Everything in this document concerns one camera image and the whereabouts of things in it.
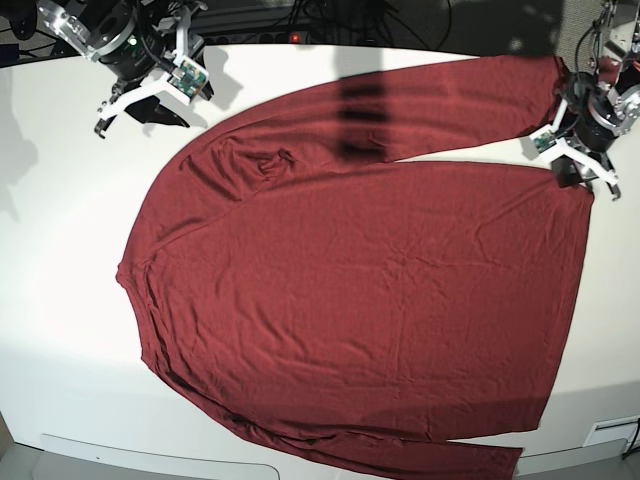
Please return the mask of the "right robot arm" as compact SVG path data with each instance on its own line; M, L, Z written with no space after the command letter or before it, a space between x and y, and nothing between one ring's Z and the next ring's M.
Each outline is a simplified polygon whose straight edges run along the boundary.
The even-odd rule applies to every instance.
M141 124L187 128L159 95L184 106L213 96L205 41L191 31L193 18L208 9L202 1L39 1L37 9L58 38L116 76L98 108L99 137L122 113Z

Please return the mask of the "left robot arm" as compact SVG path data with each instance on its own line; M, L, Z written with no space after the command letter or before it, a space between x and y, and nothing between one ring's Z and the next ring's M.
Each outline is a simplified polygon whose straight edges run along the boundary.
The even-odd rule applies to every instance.
M606 1L579 44L591 42L592 66L571 73L559 93L558 139L613 174L608 151L639 120L639 3Z

